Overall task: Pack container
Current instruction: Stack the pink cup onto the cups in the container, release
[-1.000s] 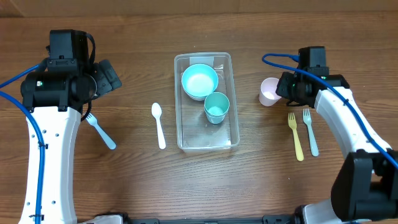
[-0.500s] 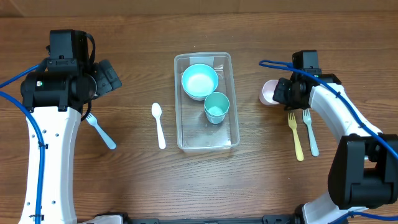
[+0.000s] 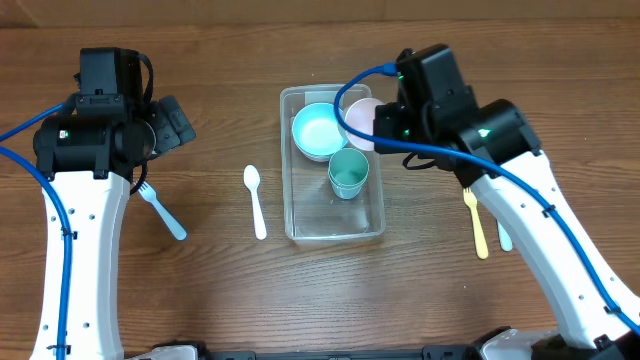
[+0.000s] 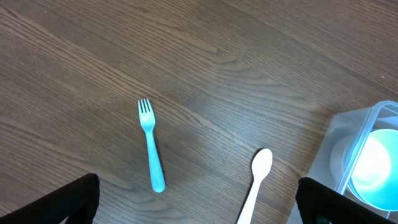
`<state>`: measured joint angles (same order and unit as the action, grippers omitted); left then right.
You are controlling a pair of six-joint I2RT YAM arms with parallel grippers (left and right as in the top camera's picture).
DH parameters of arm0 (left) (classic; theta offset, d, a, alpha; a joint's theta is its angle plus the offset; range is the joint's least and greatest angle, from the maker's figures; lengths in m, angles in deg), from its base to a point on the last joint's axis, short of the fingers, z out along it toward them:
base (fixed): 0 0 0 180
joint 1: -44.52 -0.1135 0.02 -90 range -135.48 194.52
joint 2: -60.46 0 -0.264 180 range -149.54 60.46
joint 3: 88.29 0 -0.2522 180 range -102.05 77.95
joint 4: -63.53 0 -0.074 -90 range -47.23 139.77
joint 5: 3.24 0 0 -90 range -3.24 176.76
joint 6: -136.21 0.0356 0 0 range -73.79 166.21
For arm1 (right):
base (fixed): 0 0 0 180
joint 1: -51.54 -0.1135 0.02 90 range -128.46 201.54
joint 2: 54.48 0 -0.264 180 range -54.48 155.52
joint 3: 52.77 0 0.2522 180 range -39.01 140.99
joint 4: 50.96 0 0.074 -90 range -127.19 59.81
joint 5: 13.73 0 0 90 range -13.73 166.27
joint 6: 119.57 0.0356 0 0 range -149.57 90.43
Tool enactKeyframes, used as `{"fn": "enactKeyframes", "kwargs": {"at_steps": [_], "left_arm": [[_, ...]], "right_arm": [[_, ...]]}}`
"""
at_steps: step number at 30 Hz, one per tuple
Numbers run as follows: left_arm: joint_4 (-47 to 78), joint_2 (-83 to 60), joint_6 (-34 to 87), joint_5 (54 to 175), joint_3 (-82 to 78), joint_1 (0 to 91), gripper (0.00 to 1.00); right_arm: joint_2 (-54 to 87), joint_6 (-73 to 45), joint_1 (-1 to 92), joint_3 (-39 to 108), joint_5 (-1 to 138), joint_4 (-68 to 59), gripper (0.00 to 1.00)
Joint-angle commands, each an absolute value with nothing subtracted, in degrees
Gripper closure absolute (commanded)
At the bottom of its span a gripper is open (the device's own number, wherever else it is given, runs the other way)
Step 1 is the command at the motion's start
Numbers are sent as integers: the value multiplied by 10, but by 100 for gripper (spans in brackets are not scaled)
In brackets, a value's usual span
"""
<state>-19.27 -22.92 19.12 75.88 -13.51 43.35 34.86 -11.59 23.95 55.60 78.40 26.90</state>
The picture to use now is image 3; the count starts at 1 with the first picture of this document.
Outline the light blue plastic fork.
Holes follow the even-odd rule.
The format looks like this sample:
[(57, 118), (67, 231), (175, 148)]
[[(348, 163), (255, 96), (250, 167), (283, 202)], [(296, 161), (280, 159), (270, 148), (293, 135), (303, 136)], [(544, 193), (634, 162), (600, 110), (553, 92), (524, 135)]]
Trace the light blue plastic fork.
[(140, 196), (148, 202), (163, 220), (169, 232), (178, 241), (183, 241), (187, 238), (187, 231), (176, 220), (176, 218), (161, 204), (157, 198), (155, 189), (147, 182), (142, 182), (139, 188)]

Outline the light blue plastic bowl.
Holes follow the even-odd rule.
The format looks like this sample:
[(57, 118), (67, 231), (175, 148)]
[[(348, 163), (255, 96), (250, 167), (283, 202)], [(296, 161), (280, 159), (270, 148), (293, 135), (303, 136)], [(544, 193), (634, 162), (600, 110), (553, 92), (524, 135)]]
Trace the light blue plastic bowl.
[(291, 133), (297, 148), (309, 159), (326, 162), (347, 144), (330, 103), (313, 103), (293, 118)]

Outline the white plastic spoon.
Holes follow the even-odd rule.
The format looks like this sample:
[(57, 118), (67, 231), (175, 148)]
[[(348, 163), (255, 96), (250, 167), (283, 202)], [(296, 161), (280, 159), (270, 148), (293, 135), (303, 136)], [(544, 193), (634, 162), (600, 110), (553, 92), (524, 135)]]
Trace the white plastic spoon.
[(264, 240), (267, 237), (267, 229), (258, 196), (260, 175), (254, 165), (247, 165), (245, 167), (243, 180), (251, 195), (255, 236), (258, 240)]

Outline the green plastic cup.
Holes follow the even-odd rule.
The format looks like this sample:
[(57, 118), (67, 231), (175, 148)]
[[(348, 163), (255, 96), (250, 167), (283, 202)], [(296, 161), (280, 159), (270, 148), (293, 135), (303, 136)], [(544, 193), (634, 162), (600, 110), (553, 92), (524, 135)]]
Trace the green plastic cup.
[(334, 193), (341, 199), (356, 197), (367, 181), (368, 174), (367, 157), (357, 149), (341, 149), (329, 160), (329, 180)]

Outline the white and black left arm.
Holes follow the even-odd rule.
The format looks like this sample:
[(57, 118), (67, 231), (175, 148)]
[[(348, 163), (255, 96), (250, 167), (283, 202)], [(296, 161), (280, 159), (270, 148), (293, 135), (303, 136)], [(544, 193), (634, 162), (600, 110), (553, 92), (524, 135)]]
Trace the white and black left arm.
[(152, 65), (122, 48), (85, 48), (79, 86), (33, 138), (47, 214), (35, 359), (121, 359), (119, 243), (134, 171), (195, 139), (176, 98), (153, 100)]

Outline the pink plastic cup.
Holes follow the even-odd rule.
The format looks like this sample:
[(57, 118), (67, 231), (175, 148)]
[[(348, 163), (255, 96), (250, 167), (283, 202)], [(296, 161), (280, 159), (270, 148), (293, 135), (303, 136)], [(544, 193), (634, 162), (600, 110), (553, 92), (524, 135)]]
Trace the pink plastic cup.
[[(351, 128), (372, 135), (374, 131), (375, 109), (383, 102), (375, 98), (363, 98), (352, 104), (344, 115), (345, 123)], [(345, 132), (348, 142), (361, 151), (373, 151), (374, 143), (355, 136), (350, 132)]]

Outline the yellow plastic utensil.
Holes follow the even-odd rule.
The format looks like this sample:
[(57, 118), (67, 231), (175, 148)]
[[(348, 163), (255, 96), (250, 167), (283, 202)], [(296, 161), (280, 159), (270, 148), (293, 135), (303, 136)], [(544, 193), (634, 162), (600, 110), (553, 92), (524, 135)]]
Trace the yellow plastic utensil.
[(471, 188), (463, 189), (463, 201), (468, 207), (471, 216), (476, 255), (481, 260), (487, 259), (489, 250), (478, 213), (478, 200)]

